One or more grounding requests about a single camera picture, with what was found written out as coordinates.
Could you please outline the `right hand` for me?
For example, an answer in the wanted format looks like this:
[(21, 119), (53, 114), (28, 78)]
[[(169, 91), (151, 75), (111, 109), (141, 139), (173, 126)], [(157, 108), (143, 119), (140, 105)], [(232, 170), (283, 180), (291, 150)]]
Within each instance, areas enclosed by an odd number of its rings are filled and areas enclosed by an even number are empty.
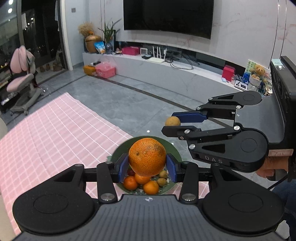
[(262, 178), (271, 177), (275, 170), (283, 169), (288, 172), (288, 157), (266, 157), (263, 165), (256, 171), (256, 174)]

